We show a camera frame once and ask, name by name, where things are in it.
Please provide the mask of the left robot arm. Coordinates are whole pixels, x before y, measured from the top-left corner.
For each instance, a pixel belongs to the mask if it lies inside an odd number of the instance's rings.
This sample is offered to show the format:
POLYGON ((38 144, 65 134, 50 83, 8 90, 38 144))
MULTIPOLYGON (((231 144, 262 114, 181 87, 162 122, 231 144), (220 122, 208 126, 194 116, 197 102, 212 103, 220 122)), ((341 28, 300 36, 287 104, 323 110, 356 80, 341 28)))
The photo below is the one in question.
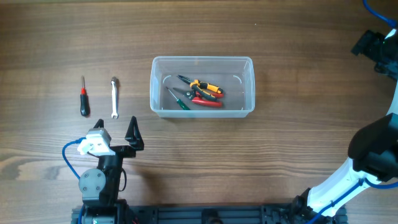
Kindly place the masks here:
POLYGON ((98 158, 98 165, 88 169, 79 178, 83 208, 78 223, 139 223, 137 215, 129 208, 125 199, 118 195, 125 188, 120 187, 125 158, 134 158, 137 151, 144 149, 144 141, 139 132, 137 119, 132 117, 125 140, 127 145, 111 146, 111 137, 99 119, 94 128, 81 140, 78 152, 98 158))

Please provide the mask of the orange black needle-nose pliers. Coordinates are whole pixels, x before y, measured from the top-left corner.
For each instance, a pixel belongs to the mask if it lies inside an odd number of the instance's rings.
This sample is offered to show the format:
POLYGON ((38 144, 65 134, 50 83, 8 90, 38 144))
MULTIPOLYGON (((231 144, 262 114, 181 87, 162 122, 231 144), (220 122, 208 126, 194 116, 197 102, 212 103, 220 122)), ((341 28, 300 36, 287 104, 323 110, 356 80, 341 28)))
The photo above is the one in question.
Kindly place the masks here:
POLYGON ((206 100, 216 101, 217 98, 224 97, 223 89, 216 85, 212 85, 211 83, 207 82, 201 82, 199 80, 192 80, 182 75, 177 75, 177 77, 183 82, 189 84, 192 90, 199 93, 200 96, 204 97, 206 100))

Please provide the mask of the red handle snips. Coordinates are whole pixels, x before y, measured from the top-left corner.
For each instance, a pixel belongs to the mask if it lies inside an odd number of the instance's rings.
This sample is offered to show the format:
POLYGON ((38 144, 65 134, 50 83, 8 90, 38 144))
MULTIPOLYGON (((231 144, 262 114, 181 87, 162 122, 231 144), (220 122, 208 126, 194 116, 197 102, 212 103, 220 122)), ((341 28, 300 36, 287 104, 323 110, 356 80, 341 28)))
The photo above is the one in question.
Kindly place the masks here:
POLYGON ((214 107, 214 108, 220 108, 223 105, 222 102, 220 101, 210 101, 204 99, 204 97, 202 97, 201 94, 195 90, 183 90, 175 87, 173 87, 173 90, 175 90, 178 93, 181 93, 183 96, 187 97, 190 101, 192 101, 194 104, 197 105, 214 107))

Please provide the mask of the green handle screwdriver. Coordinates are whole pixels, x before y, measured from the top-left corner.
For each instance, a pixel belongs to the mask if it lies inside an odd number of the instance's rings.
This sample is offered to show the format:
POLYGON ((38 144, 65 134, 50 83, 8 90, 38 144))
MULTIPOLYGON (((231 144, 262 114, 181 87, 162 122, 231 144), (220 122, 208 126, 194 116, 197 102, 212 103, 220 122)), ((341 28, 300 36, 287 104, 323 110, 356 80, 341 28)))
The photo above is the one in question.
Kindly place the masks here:
POLYGON ((181 107, 181 109, 190 110, 190 108, 180 98, 177 98, 177 96, 174 94, 174 92, 169 87, 167 87, 166 89, 175 98, 176 103, 179 105, 179 107, 181 107))

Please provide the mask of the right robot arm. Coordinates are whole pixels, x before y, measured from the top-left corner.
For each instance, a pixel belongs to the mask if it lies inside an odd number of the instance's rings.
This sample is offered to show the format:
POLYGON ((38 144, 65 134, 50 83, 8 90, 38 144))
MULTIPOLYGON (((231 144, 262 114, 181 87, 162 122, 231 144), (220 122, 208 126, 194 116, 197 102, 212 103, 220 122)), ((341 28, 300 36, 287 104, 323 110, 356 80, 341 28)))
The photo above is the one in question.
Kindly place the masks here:
MULTIPOLYGON (((397 79, 397 29, 387 35, 367 30, 352 49, 374 61, 375 71, 397 79)), ((386 115, 361 128, 348 146, 348 157, 327 180, 307 189, 290 204, 291 223, 340 223, 346 202, 368 188, 393 189, 397 183, 397 97, 386 115)))

